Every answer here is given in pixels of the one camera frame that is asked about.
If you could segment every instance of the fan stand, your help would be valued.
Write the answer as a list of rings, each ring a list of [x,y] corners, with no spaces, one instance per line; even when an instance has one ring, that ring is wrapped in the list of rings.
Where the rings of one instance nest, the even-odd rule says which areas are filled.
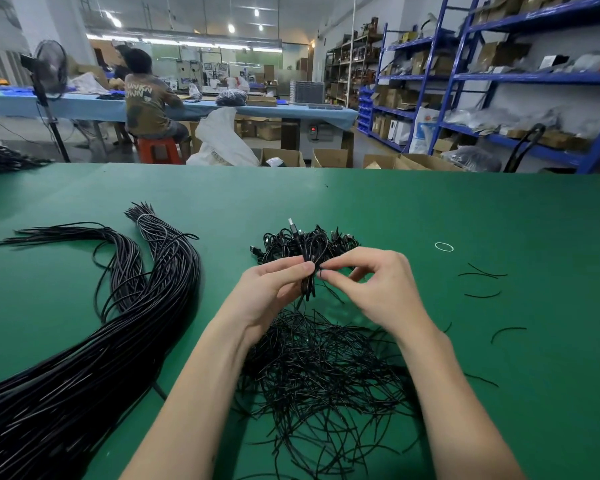
[[[60,151],[62,158],[64,158],[64,161],[67,163],[71,163],[71,160],[69,160],[69,155],[66,152],[66,148],[64,147],[64,141],[62,141],[62,137],[60,136],[60,132],[58,131],[57,120],[51,113],[51,108],[49,108],[47,94],[44,88],[42,87],[42,84],[40,84],[39,79],[36,77],[35,72],[31,73],[31,80],[33,82],[33,94],[38,98],[40,106],[42,106],[42,108],[44,108],[45,110],[49,126],[51,127],[51,132],[53,133],[54,138],[56,138],[58,150]]]

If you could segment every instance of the plastic stool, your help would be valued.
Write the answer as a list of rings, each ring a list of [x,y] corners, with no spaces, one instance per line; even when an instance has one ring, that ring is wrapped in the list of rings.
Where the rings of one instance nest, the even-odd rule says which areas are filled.
[[[167,149],[167,160],[157,160],[155,158],[153,154],[154,146],[164,146]],[[173,165],[183,165],[178,154],[176,142],[173,140],[173,138],[138,138],[138,153],[140,153],[140,163],[167,163]]]

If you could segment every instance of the green table surface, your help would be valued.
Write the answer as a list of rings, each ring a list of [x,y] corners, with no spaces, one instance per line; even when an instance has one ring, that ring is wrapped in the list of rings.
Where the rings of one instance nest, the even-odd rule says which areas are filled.
[[[499,384],[471,380],[529,477],[600,478],[600,175],[55,164],[0,176],[0,239],[17,228],[84,220],[141,242],[123,215],[131,201],[151,203],[168,223],[200,236],[200,307],[165,362],[159,382],[167,391],[241,272],[254,265],[249,245],[261,245],[289,217],[305,230],[339,226],[365,246],[408,256],[432,319],[440,328],[453,322],[449,336],[464,371]],[[438,241],[455,251],[435,249]],[[0,380],[98,327],[93,247],[0,248]],[[458,277],[472,271],[467,262],[508,276]],[[490,299],[464,295],[497,291]],[[365,320],[326,292],[312,306],[334,321]],[[528,330],[489,343],[508,326]],[[161,403],[153,391],[146,396],[98,452],[87,479],[120,475]],[[231,415],[216,478],[272,472],[272,446],[246,444],[263,441],[270,427],[266,418]],[[384,443],[403,449],[416,436],[414,422],[400,419]],[[280,465],[298,474],[282,455]],[[373,479],[433,476],[425,442],[403,456],[374,452],[368,466]]]

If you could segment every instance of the factory floor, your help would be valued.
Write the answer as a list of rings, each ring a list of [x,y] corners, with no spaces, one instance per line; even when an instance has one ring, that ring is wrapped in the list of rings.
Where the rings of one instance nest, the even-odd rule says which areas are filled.
[[[137,153],[133,145],[113,145],[117,142],[116,133],[109,123],[101,123],[100,130],[105,140],[106,153],[102,149],[96,138],[88,134],[90,147],[79,148],[87,142],[78,129],[73,128],[71,121],[60,120],[58,129],[64,140],[69,159],[72,162],[80,163],[137,163],[139,162]],[[360,168],[364,155],[375,154],[395,154],[391,148],[386,147],[380,142],[369,138],[357,130],[354,133],[354,167]],[[5,118],[0,117],[0,141],[8,147],[38,158],[50,158],[56,161],[62,161],[62,157],[56,150],[50,131],[44,126],[41,120],[30,118]],[[245,143],[250,148],[279,148],[280,140],[265,141],[260,138],[245,138]]]

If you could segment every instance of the right hand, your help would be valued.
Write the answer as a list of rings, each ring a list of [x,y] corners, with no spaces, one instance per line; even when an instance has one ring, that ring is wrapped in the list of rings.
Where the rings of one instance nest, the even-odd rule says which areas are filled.
[[[337,270],[356,268],[347,277]],[[395,251],[355,248],[320,266],[318,277],[343,291],[362,313],[394,337],[437,330],[424,309],[408,259]],[[374,275],[359,283],[367,274]]]

